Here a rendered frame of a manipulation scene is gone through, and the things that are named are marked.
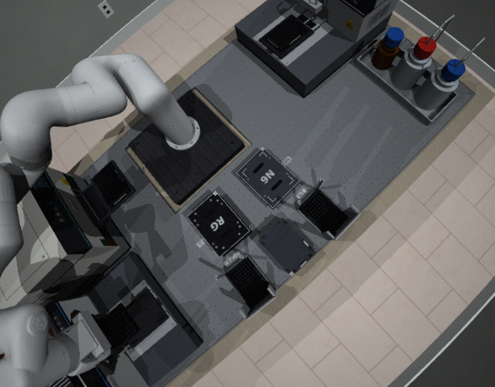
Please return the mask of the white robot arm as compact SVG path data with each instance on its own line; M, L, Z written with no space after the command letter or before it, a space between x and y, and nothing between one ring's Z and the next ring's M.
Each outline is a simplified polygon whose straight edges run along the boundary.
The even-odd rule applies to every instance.
M7 154L0 161L0 277L23 246L17 205L52 160L51 127L70 127L122 113L127 97L176 150L193 147L198 122L136 54L92 56L71 72L72 85L13 97L0 118ZM76 84L76 85L75 85ZM121 87L122 86L122 87ZM13 178L13 179L12 179ZM0 387L46 387L73 372L91 352L112 347L88 310L65 335L51 336L46 309L27 302L0 310Z

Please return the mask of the black regrip nest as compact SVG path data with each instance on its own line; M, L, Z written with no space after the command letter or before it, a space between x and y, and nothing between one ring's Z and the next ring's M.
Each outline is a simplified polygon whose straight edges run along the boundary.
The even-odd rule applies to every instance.
M252 233L216 191L187 218L219 258L224 257Z

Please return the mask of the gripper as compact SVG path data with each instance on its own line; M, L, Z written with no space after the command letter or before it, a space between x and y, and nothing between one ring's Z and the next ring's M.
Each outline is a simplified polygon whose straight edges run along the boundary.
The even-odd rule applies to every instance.
M56 335L61 336L61 335L65 335L66 333L68 333L68 331L70 331L75 326L72 319L79 312L80 312L79 310L74 310L71 313L71 326L65 328L64 330L62 330L61 332L59 332ZM91 314L91 315L94 318L95 322L99 323L106 316L106 313L105 314L96 314L96 315ZM89 355L87 355L81 361L79 359L78 366L76 367L76 369L73 372L68 374L68 376L72 377L72 376L79 375L81 373L89 371L90 369L92 369L96 366L98 368L100 368L101 370L103 370L104 372L107 372L108 374L112 374L115 371L116 364L118 363L118 354L124 350L123 347L125 345L126 345L126 343L122 343L122 344L118 345L115 349L109 348L108 351L106 351L105 353L103 353L101 356L99 356L97 358L95 358L95 356L91 352ZM107 362L105 362L104 360L109 360L109 364Z

